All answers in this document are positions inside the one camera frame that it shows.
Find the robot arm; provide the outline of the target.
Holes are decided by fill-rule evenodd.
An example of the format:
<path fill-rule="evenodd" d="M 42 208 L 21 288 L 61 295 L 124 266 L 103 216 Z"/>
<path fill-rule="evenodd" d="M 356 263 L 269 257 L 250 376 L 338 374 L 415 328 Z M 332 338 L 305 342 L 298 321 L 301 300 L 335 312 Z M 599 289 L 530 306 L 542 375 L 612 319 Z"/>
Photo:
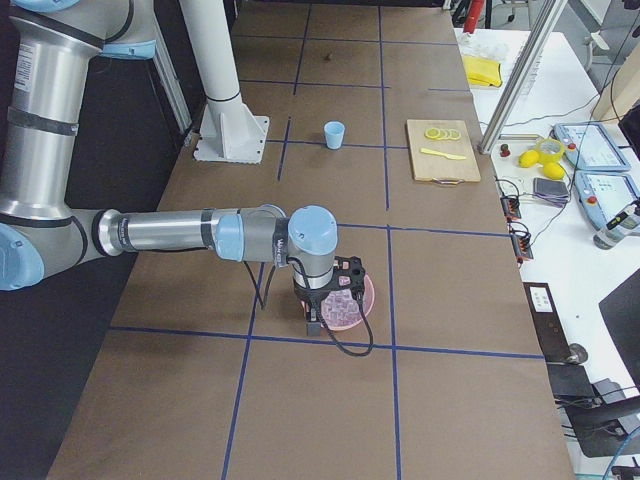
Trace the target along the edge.
<path fill-rule="evenodd" d="M 147 210 L 164 193 L 187 199 L 240 200 L 251 186 L 272 185 L 280 148 L 262 167 L 213 166 L 180 159 L 175 125 L 148 63 L 89 67 L 84 130 L 71 166 L 69 201 L 78 207 Z M 37 286 L 1 296 L 4 348 L 60 348 L 99 342 L 110 324 L 240 332 L 253 299 L 236 264 L 205 253 L 124 254 L 95 260 Z"/>

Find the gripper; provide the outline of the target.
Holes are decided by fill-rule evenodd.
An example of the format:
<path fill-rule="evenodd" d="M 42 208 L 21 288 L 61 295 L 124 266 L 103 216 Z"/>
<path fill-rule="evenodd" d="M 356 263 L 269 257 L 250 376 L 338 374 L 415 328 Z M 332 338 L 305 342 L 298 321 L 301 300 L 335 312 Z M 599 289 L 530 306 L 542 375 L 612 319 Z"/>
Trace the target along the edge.
<path fill-rule="evenodd" d="M 329 288 L 312 289 L 304 287 L 294 282 L 294 293 L 301 302 L 306 319 L 306 335 L 308 337 L 318 337 L 322 333 L 322 323 L 324 319 L 322 313 L 322 302 L 328 298 L 332 292 Z"/>

